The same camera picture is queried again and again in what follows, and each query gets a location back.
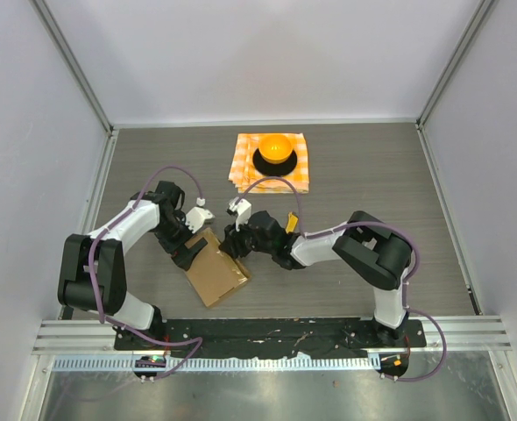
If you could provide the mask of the brown cardboard express box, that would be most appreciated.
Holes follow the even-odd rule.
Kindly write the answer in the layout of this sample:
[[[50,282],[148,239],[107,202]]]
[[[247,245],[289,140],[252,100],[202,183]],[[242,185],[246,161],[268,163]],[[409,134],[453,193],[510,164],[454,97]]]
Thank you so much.
[[[219,249],[220,240],[210,228],[199,232],[187,246],[198,239],[206,239],[207,245],[196,255],[186,277],[204,306],[213,308],[246,285],[251,272]]]

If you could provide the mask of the yellow utility knife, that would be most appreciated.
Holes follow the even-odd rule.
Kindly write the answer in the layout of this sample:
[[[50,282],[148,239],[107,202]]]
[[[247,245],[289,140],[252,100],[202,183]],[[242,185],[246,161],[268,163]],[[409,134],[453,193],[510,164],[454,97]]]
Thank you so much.
[[[299,217],[294,212],[289,212],[287,215],[287,223],[285,227],[286,233],[292,233],[295,231],[299,224]]]

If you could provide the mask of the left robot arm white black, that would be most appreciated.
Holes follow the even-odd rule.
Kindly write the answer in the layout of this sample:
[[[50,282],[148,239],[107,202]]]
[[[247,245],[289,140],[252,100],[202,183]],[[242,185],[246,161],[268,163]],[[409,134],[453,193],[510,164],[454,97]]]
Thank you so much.
[[[154,191],[137,193],[107,224],[88,234],[67,237],[60,265],[58,300],[77,310],[97,313],[103,321],[134,329],[134,339],[147,350],[158,348],[165,338],[159,308],[128,291],[125,255],[151,233],[180,269],[190,269],[207,245],[199,239],[187,243],[214,215],[203,198],[185,212],[185,192],[173,182],[161,181]]]

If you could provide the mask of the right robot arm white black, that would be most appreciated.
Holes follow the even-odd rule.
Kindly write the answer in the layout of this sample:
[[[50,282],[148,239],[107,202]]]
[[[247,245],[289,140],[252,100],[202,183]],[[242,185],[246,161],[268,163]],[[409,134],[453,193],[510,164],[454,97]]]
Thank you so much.
[[[328,230],[303,234],[282,228],[265,210],[255,212],[225,227],[219,249],[234,260],[265,253],[285,270],[341,260],[373,287],[375,339],[394,346],[406,337],[405,283],[420,266],[420,252],[405,235],[364,211]]]

